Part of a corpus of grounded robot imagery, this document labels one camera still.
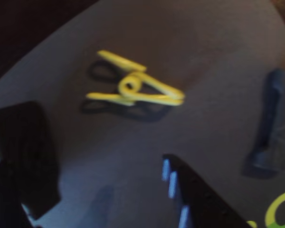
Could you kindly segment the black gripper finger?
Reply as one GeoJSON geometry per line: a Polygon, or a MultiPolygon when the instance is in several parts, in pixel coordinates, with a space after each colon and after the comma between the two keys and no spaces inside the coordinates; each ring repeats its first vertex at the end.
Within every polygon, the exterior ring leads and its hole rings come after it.
{"type": "Polygon", "coordinates": [[[161,179],[168,183],[168,198],[177,202],[179,228],[249,228],[184,160],[175,154],[162,156],[161,179]]]}
{"type": "Polygon", "coordinates": [[[0,228],[31,228],[19,199],[19,192],[6,163],[0,163],[0,228]]]}

